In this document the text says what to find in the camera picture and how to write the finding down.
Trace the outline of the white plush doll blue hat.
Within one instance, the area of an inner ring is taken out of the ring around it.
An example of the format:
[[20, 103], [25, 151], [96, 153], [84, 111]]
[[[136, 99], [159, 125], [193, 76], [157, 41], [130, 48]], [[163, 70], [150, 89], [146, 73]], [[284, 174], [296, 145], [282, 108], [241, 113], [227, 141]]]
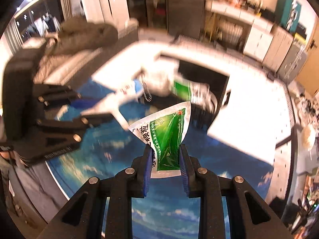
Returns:
[[140, 97], [143, 97], [147, 102], [150, 102], [153, 96], [165, 97], [171, 92], [173, 80], [173, 75], [142, 72], [136, 79], [108, 94], [93, 107], [83, 110], [81, 115], [111, 114], [120, 126], [127, 131], [129, 124], [120, 113], [120, 106], [131, 101], [138, 101]]

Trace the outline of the green white sachet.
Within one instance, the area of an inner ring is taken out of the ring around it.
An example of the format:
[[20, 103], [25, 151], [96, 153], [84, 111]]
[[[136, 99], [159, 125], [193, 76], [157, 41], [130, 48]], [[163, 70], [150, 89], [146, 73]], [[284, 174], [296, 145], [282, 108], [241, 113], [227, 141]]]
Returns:
[[183, 78], [175, 79], [171, 91], [177, 97], [209, 111], [214, 111], [218, 104], [216, 96], [206, 83], [197, 83]]

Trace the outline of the bed with grey mattress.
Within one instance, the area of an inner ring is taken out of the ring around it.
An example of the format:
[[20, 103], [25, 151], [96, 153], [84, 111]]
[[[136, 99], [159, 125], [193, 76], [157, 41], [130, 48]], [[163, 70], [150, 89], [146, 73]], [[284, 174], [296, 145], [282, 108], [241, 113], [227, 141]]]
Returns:
[[66, 81], [96, 58], [107, 55], [112, 57], [118, 51], [138, 40], [138, 23], [132, 21], [127, 27], [118, 31], [118, 40], [114, 45], [95, 50], [82, 50], [74, 55], [48, 56], [45, 51], [48, 39], [36, 38], [35, 47], [21, 48], [7, 63], [4, 81], [9, 79], [12, 70], [14, 80], [11, 84], [20, 91], [31, 88], [32, 83], [42, 83], [53, 78], [55, 81]]

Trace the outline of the blue sky desk mat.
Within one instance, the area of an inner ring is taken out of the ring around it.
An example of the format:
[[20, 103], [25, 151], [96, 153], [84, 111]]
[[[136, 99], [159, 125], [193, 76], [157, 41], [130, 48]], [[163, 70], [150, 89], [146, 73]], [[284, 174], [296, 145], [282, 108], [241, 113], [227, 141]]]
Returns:
[[[200, 165], [224, 178], [242, 176], [266, 197], [273, 167], [238, 151], [204, 131], [189, 127], [183, 140], [190, 156]], [[132, 132], [112, 120], [85, 132], [79, 149], [47, 161], [53, 178], [67, 197], [72, 197], [91, 177], [101, 180], [115, 176], [143, 155], [146, 145]], [[197, 238], [200, 200], [184, 191], [182, 176], [154, 177], [156, 165], [147, 167], [146, 196], [132, 200], [134, 238]]]

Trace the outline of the cream fluffy object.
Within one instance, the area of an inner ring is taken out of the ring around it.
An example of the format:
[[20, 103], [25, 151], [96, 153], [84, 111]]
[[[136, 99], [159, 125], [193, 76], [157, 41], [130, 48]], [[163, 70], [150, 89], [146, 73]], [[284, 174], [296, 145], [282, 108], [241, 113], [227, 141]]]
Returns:
[[301, 132], [302, 146], [307, 150], [311, 151], [316, 140], [317, 131], [314, 129], [312, 124], [305, 126]]

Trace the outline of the dark glass cabinet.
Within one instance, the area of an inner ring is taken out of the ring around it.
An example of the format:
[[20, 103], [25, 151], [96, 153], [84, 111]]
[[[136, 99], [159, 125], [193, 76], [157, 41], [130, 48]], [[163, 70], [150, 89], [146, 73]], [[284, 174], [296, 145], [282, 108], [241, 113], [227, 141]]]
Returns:
[[167, 31], [166, 0], [127, 0], [129, 16], [142, 28]]

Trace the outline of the black storage box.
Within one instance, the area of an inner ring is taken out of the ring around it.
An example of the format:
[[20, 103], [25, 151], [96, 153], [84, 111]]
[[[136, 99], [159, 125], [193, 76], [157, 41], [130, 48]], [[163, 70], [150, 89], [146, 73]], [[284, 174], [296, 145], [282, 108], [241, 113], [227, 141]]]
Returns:
[[166, 97], [153, 95], [150, 104], [162, 110], [189, 101], [191, 125], [207, 131], [220, 109], [228, 105], [231, 95], [231, 91], [226, 89], [229, 76], [179, 56], [161, 53], [157, 58], [176, 62], [177, 71], [170, 94]]

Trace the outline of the tan wooden door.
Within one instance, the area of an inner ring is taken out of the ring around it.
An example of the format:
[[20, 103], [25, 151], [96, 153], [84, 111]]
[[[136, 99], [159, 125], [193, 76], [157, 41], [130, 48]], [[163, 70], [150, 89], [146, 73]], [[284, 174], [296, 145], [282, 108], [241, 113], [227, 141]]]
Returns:
[[316, 18], [314, 28], [307, 42], [307, 60], [296, 77], [298, 82], [312, 97], [318, 94], [318, 18]]

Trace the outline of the grey refrigerator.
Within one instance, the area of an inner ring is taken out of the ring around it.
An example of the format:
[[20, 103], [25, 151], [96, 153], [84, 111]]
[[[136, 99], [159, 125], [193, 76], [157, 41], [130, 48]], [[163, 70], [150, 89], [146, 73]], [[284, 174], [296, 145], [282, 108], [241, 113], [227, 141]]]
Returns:
[[204, 24], [205, 0], [166, 0], [168, 34], [198, 39]]

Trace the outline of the silver suitcase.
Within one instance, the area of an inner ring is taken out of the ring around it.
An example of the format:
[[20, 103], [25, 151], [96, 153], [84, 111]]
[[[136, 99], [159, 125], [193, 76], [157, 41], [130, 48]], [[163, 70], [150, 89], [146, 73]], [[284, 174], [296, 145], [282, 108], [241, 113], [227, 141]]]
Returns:
[[290, 84], [297, 77], [306, 60], [307, 51], [305, 50], [305, 46], [294, 39], [277, 71], [280, 80], [286, 84]]

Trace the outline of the white drawer unit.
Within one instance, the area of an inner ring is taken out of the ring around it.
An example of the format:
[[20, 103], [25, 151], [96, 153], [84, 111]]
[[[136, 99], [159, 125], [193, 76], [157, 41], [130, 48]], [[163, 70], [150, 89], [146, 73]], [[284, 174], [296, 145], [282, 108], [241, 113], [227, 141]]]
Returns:
[[259, 62], [263, 62], [274, 37], [271, 33], [273, 25], [268, 20], [256, 18], [245, 42], [243, 54]]

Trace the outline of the white dressing desk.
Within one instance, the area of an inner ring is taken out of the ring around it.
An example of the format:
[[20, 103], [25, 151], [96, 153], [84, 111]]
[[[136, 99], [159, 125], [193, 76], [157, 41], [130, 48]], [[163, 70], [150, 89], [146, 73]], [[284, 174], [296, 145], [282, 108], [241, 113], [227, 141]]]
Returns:
[[274, 25], [271, 21], [252, 14], [246, 10], [233, 7], [232, 5], [224, 2], [206, 0], [205, 9], [206, 11], [215, 13], [217, 15], [226, 16], [226, 18], [230, 18], [248, 26], [255, 27], [264, 33], [270, 33]]

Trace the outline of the beige suitcase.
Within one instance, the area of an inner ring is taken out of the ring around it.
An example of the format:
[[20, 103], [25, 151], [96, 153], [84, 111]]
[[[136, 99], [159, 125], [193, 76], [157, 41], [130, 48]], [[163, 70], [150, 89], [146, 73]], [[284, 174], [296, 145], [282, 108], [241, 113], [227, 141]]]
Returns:
[[272, 27], [270, 33], [273, 35], [273, 40], [264, 57], [263, 66], [266, 66], [273, 72], [277, 72], [286, 57], [294, 38], [292, 34], [286, 31], [286, 29], [277, 25]]

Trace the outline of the woven laundry basket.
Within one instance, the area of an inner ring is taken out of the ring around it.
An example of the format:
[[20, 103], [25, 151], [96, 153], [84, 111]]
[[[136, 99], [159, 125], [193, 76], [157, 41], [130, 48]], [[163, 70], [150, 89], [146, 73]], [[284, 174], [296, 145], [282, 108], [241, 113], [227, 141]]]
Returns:
[[217, 23], [217, 39], [225, 45], [238, 46], [244, 27], [225, 19], [220, 19]]

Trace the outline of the teal suitcase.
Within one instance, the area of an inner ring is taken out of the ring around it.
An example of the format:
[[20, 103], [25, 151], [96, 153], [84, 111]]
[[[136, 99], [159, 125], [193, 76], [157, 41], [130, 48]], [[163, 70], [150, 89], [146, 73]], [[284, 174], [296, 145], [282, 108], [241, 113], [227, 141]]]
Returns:
[[277, 0], [275, 17], [278, 25], [294, 33], [296, 31], [302, 5], [297, 0]]

